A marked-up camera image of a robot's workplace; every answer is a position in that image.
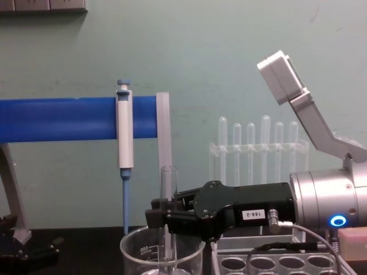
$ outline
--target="blue led light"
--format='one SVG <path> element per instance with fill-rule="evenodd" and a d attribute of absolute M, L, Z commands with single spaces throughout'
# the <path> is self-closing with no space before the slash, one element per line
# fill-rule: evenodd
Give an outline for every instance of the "blue led light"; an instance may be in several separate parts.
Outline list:
<path fill-rule="evenodd" d="M 330 220 L 330 224 L 335 227 L 343 226 L 346 223 L 346 218 L 341 215 L 336 215 Z"/>

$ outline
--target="label sticker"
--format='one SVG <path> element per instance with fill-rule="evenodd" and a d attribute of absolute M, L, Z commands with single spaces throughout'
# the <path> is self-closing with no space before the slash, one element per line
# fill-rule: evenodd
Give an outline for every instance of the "label sticker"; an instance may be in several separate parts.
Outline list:
<path fill-rule="evenodd" d="M 257 209 L 257 210 L 248 210 L 242 211 L 243 220 L 246 219 L 265 219 L 265 210 Z"/>

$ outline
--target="glass test tube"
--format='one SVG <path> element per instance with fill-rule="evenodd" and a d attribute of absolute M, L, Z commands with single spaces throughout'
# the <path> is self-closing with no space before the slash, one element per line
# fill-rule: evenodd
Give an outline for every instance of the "glass test tube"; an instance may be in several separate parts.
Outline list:
<path fill-rule="evenodd" d="M 255 125 L 254 123 L 247 124 L 246 143 L 249 146 L 255 145 Z M 247 155 L 247 185 L 253 185 L 253 147 L 249 148 Z"/>
<path fill-rule="evenodd" d="M 269 116 L 265 115 L 261 119 L 261 136 L 260 143 L 263 146 L 261 152 L 261 184 L 267 181 L 267 165 L 268 165 L 268 146 L 270 142 L 270 122 Z"/>
<path fill-rule="evenodd" d="M 161 168 L 161 199 L 174 200 L 174 195 L 177 193 L 177 178 L 176 167 L 163 166 Z M 176 235 L 170 234 L 166 225 L 159 230 L 158 261 L 175 261 L 176 259 Z M 172 274 L 173 270 L 167 270 L 167 268 L 167 266 L 162 267 L 165 270 L 159 271 Z"/>
<path fill-rule="evenodd" d="M 218 122 L 218 145 L 220 146 L 220 180 L 223 185 L 226 185 L 227 119 L 223 116 Z"/>
<path fill-rule="evenodd" d="M 290 143 L 290 155 L 289 155 L 289 171 L 294 173 L 296 171 L 296 146 L 298 144 L 298 122 L 292 121 L 289 124 L 289 143 Z"/>
<path fill-rule="evenodd" d="M 241 151 L 241 124 L 233 125 L 233 145 L 235 146 L 235 186 L 240 185 L 240 151 Z"/>
<path fill-rule="evenodd" d="M 280 182 L 280 172 L 282 170 L 282 143 L 283 143 L 283 132 L 284 125 L 283 122 L 278 121 L 275 124 L 275 182 Z"/>

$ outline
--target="pink object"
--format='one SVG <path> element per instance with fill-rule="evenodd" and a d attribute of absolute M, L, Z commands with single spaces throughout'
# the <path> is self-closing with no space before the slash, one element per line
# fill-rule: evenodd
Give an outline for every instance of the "pink object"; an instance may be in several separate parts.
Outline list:
<path fill-rule="evenodd" d="M 367 227 L 339 229 L 340 254 L 345 261 L 367 260 Z"/>

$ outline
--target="blue bar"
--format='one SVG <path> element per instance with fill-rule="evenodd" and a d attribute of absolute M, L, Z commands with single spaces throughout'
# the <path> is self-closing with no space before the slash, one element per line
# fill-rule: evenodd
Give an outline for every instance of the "blue bar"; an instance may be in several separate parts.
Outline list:
<path fill-rule="evenodd" d="M 157 137 L 155 96 L 132 100 L 134 139 Z M 0 100 L 0 143 L 116 139 L 114 97 Z"/>

